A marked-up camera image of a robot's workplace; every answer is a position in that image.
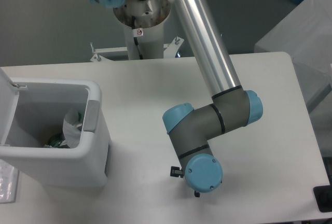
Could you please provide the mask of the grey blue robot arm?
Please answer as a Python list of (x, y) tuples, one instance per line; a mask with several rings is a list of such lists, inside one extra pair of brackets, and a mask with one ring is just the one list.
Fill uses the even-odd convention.
[(258, 121), (263, 105), (244, 90), (206, 0), (89, 0), (113, 11), (124, 28), (130, 60), (164, 58), (163, 24), (171, 10), (178, 14), (212, 102), (201, 108), (182, 103), (162, 117), (180, 165), (170, 175), (181, 177), (195, 197), (223, 182), (223, 169), (209, 141)]

